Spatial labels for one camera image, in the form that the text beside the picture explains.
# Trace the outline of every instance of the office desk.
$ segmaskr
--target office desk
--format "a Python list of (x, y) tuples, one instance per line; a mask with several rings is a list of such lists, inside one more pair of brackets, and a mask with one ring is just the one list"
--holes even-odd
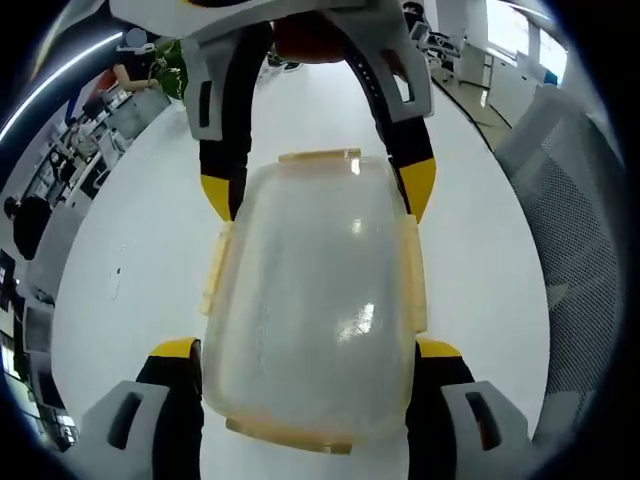
[[(420, 226), (428, 335), (456, 345), (535, 429), (544, 398), (549, 321), (529, 227), (499, 165), (437, 89), (427, 121), (438, 177)], [(249, 174), (278, 154), (357, 146), (384, 155), (365, 96), (345, 63), (280, 75), (254, 98)], [(56, 304), (53, 373), (75, 421), (165, 340), (204, 338), (198, 309), (222, 222), (200, 186), (198, 144), (173, 105), (123, 155), (73, 245)], [(202, 478), (402, 479), (404, 431), (322, 455), (224, 428), (204, 405)]]

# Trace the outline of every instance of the clear plastic container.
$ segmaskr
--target clear plastic container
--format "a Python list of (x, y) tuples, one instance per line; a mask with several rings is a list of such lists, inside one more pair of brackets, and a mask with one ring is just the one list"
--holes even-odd
[(316, 449), (403, 425), (415, 348), (407, 217), (384, 159), (256, 172), (203, 346), (204, 396), (227, 426)]

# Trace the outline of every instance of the green plant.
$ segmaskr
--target green plant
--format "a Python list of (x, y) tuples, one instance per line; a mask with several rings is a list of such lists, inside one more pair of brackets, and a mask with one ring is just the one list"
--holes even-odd
[(182, 100), (189, 77), (182, 57), (180, 41), (172, 40), (165, 43), (156, 49), (155, 55), (156, 59), (151, 66), (150, 76), (158, 80), (164, 93)]

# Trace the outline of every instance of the gray mesh fabric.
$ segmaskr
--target gray mesh fabric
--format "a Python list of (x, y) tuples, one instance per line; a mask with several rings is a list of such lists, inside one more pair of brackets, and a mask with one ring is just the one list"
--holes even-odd
[(495, 155), (522, 205), (545, 278), (546, 394), (584, 394), (606, 366), (622, 315), (622, 167), (591, 120), (552, 86), (537, 91)]

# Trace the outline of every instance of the window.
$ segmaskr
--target window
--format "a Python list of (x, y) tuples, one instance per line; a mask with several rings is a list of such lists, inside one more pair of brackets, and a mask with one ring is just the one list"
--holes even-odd
[(540, 65), (556, 74), (560, 85), (567, 66), (567, 51), (544, 30), (540, 30)]
[(488, 40), (512, 58), (517, 52), (529, 54), (529, 21), (508, 4), (487, 0)]

